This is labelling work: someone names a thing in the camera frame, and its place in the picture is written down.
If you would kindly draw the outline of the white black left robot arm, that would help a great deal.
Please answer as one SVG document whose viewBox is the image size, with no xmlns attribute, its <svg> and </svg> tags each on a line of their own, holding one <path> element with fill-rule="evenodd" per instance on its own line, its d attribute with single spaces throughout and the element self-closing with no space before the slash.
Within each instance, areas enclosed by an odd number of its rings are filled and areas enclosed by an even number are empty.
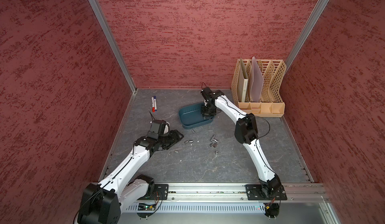
<svg viewBox="0 0 385 224">
<path fill-rule="evenodd" d="M 136 172 L 158 150 L 168 150 L 184 135 L 177 130 L 156 137 L 153 134 L 139 138 L 126 159 L 98 184 L 89 184 L 73 222 L 75 224 L 116 224 L 121 214 L 139 199 L 153 200 L 147 209 L 156 212 L 167 198 L 167 185 L 158 187 L 153 178 Z"/>
</svg>

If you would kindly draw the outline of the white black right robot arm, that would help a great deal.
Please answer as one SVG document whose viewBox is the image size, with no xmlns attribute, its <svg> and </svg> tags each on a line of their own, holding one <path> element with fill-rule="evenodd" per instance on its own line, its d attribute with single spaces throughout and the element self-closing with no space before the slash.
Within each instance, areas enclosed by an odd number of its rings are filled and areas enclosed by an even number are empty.
<svg viewBox="0 0 385 224">
<path fill-rule="evenodd" d="M 221 91 L 206 94 L 201 91 L 201 94 L 205 100 L 202 108 L 203 115 L 214 117 L 217 109 L 220 109 L 234 122 L 235 139 L 245 147 L 257 170 L 261 196 L 267 200 L 275 199 L 282 188 L 282 183 L 262 150 L 256 116 L 239 109 Z"/>
</svg>

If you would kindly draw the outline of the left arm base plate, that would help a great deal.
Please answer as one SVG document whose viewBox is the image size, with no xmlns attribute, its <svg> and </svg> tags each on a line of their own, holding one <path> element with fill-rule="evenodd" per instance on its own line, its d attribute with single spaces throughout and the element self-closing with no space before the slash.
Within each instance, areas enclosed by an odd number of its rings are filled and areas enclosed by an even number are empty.
<svg viewBox="0 0 385 224">
<path fill-rule="evenodd" d="M 168 184 L 153 184 L 147 194 L 140 199 L 139 201 L 157 201 L 157 200 L 167 200 L 169 191 Z"/>
</svg>

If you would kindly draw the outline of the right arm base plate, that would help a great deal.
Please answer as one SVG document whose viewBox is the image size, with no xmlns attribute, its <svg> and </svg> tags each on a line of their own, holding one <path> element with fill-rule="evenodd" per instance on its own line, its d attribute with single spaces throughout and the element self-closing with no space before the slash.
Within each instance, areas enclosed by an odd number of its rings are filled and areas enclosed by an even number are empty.
<svg viewBox="0 0 385 224">
<path fill-rule="evenodd" d="M 275 190 L 268 190 L 265 186 L 261 184 L 247 184 L 245 185 L 245 191 L 247 199 L 249 201 L 267 201 L 270 202 L 273 199 L 276 201 L 286 201 L 288 200 L 286 191 L 283 185 L 280 185 Z"/>
</svg>

